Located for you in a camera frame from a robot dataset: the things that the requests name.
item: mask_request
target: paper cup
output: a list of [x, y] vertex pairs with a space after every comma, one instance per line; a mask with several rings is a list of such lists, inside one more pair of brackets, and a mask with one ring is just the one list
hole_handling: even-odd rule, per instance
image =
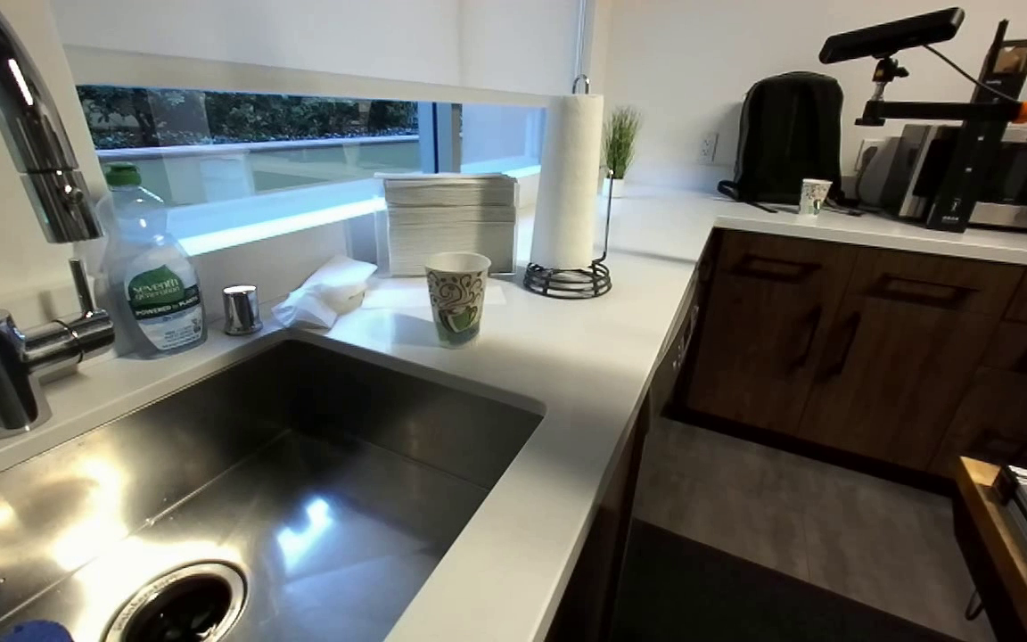
[[819, 215], [827, 195], [831, 195], [831, 183], [827, 180], [802, 180], [799, 215]]
[[429, 257], [433, 320], [443, 344], [472, 344], [482, 331], [489, 257]]

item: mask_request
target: sink drain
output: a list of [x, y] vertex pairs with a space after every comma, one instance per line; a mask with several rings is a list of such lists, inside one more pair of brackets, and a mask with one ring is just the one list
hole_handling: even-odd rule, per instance
[[231, 565], [188, 565], [143, 586], [106, 629], [106, 642], [215, 642], [241, 611], [246, 582]]

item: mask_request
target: kitchen sink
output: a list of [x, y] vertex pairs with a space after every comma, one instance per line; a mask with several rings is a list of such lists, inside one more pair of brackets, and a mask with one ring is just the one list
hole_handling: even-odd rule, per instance
[[0, 475], [0, 639], [386, 639], [539, 418], [284, 338]]

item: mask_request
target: paper towel holder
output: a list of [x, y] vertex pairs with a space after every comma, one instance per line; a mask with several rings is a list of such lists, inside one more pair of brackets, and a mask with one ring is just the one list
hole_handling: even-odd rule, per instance
[[[590, 92], [590, 75], [577, 75], [569, 92]], [[605, 226], [602, 226], [602, 250], [590, 268], [529, 264], [520, 284], [549, 299], [597, 299], [613, 288], [605, 257], [609, 257], [609, 207], [605, 207]]]

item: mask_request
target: light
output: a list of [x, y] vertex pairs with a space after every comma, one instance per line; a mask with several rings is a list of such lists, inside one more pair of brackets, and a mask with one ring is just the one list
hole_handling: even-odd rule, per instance
[[71, 529], [57, 533], [45, 545], [45, 558], [61, 570], [90, 565], [106, 542], [129, 535], [126, 526], [129, 475], [121, 469], [106, 469], [105, 460], [85, 460], [79, 475], [83, 483], [90, 483], [79, 516]]
[[294, 570], [294, 566], [298, 566], [298, 559], [307, 558], [307, 550], [309, 545], [317, 545], [328, 533], [333, 533], [333, 526], [335, 526], [335, 516], [333, 516], [333, 503], [326, 501], [326, 497], [314, 497], [314, 501], [307, 501], [304, 503], [304, 526], [298, 529], [277, 529], [277, 535], [276, 535], [276, 545], [277, 545], [277, 554], [281, 554], [281, 559], [284, 559], [284, 570]]
[[17, 68], [17, 59], [11, 59], [8, 68], [13, 75], [13, 85], [17, 85], [22, 99], [25, 99], [25, 108], [36, 108], [36, 92], [30, 89], [30, 81], [25, 81], [22, 68]]

